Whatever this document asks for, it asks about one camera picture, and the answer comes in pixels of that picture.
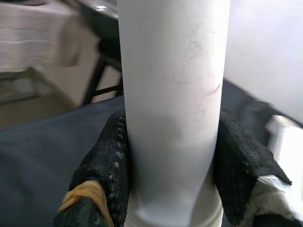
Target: white tablecloth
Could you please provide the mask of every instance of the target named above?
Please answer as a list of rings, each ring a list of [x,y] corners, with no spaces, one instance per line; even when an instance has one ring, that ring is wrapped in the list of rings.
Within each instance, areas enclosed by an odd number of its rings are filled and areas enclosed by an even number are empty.
[[[41,6],[0,3],[0,72],[42,63],[76,65],[79,28],[78,13],[57,0]]]

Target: black chair leg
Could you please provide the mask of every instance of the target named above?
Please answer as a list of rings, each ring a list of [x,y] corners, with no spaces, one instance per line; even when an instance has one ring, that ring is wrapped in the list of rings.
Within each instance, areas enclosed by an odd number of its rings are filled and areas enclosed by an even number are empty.
[[[115,97],[121,96],[123,94],[123,78],[122,78],[122,75],[121,75],[121,78],[120,78],[118,86],[119,86],[119,88],[118,88],[118,90],[116,92]]]
[[[107,66],[106,61],[102,56],[99,57],[99,60],[96,64],[94,73],[90,79],[89,86],[86,90],[82,105],[87,105],[91,103],[91,100],[94,97],[94,93],[97,89],[97,86],[101,80],[101,77],[103,75],[104,69]]]

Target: white pipe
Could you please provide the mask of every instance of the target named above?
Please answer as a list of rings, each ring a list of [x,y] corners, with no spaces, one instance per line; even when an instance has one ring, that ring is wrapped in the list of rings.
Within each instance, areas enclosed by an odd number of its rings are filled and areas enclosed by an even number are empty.
[[[216,227],[228,0],[118,0],[134,184],[127,227]]]
[[[293,182],[292,193],[303,200],[303,129],[290,119],[275,115],[267,124],[268,148]]]

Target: white object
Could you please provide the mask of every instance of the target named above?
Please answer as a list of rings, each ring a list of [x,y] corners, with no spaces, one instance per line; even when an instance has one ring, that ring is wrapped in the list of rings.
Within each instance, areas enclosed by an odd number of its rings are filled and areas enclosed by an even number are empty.
[[[268,148],[293,182],[292,190],[303,199],[303,130],[286,117],[275,115],[267,125],[271,133]]]
[[[210,169],[221,102],[228,0],[120,0],[134,184],[127,227],[219,227]]]
[[[74,66],[80,50],[80,16],[66,4],[0,3],[0,72],[52,63]]]

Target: scuff mark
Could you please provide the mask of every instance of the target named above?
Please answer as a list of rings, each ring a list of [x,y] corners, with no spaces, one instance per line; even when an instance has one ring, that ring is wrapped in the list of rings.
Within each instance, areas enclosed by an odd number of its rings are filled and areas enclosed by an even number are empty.
[[[210,96],[210,95],[216,93],[217,90],[219,89],[219,87],[221,87],[221,84],[219,84],[219,85],[216,87],[216,89],[214,89],[214,90],[212,90],[211,92],[209,92],[209,93],[207,93],[206,95],[204,95],[204,97],[207,97],[207,96]]]

